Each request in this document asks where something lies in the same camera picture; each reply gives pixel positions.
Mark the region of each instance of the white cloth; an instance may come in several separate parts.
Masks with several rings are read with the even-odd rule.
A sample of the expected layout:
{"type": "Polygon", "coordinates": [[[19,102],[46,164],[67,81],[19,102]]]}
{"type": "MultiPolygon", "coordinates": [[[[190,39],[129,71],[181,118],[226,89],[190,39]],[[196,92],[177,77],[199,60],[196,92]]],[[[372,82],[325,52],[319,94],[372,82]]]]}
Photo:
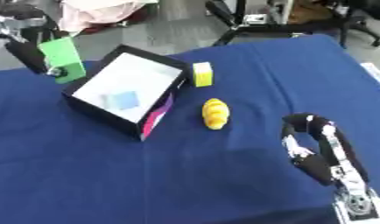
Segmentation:
{"type": "Polygon", "coordinates": [[[65,0],[60,29],[81,32],[91,24],[111,24],[126,19],[145,4],[158,0],[65,0]]]}

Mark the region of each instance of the yellow cube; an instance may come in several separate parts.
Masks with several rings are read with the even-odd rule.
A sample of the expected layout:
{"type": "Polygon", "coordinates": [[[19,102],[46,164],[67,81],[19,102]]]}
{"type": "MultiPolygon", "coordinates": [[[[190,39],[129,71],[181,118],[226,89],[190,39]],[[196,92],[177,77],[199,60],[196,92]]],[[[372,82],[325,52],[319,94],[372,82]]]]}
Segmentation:
{"type": "Polygon", "coordinates": [[[213,70],[209,62],[195,63],[194,69],[194,85],[198,88],[213,85],[213,70]]]}

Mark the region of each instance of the blue tablecloth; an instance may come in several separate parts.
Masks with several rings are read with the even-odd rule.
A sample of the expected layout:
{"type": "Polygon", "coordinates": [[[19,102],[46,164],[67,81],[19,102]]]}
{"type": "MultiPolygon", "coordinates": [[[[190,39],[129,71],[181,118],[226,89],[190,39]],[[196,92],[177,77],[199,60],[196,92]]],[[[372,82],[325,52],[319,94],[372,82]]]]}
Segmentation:
{"type": "Polygon", "coordinates": [[[280,143],[281,117],[296,112],[336,121],[380,193],[380,85],[332,39],[174,57],[211,62],[215,84],[184,87],[144,143],[70,109],[50,78],[0,72],[0,224],[219,223],[327,206],[333,188],[280,143]],[[201,119],[213,97],[232,112],[220,131],[201,119]]]}

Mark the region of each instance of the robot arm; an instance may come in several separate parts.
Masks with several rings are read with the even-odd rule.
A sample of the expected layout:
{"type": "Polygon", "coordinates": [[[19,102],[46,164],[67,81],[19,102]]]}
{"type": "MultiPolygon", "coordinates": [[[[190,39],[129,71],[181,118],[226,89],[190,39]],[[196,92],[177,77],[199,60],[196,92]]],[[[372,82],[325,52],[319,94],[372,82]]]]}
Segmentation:
{"type": "Polygon", "coordinates": [[[37,44],[61,37],[56,23],[42,10],[29,4],[8,3],[0,5],[0,39],[5,39],[6,49],[36,74],[54,77],[66,71],[50,67],[37,44]]]}
{"type": "Polygon", "coordinates": [[[345,138],[328,119],[298,114],[284,118],[283,145],[292,163],[324,186],[334,185],[334,210],[341,224],[380,224],[380,198],[345,138]],[[295,132],[309,133],[320,153],[299,146],[295,132]]]}

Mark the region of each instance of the blue block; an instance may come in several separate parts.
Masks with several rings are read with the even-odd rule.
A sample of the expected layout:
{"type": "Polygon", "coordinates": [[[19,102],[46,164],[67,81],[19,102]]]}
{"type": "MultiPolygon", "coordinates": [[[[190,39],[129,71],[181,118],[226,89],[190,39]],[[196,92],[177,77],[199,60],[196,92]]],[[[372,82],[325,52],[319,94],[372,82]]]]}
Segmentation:
{"type": "Polygon", "coordinates": [[[111,109],[133,109],[139,106],[137,93],[134,91],[107,95],[107,103],[111,109]]]}

